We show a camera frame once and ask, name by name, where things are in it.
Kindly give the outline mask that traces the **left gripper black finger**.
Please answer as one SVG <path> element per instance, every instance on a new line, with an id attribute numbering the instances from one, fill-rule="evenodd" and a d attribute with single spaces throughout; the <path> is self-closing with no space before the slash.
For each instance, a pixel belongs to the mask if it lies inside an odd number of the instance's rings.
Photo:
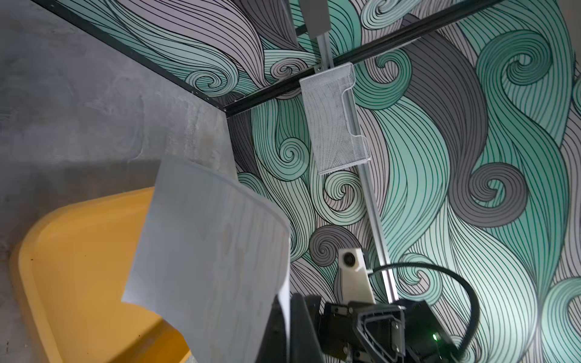
<path id="1" fill-rule="evenodd" d="M 287 363 L 289 360 L 286 325 L 280 302 L 276 297 L 272 303 L 256 363 Z"/>

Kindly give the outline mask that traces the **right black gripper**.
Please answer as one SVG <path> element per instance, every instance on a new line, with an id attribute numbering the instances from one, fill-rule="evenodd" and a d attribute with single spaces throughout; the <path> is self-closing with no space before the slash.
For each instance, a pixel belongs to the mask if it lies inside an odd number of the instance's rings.
<path id="1" fill-rule="evenodd" d="M 304 297 L 295 293 L 290 299 L 290 308 L 292 363 L 323 363 L 322 353 L 344 362 L 405 361 L 405 308 L 402 306 L 327 302 L 317 323 L 318 337 Z"/>

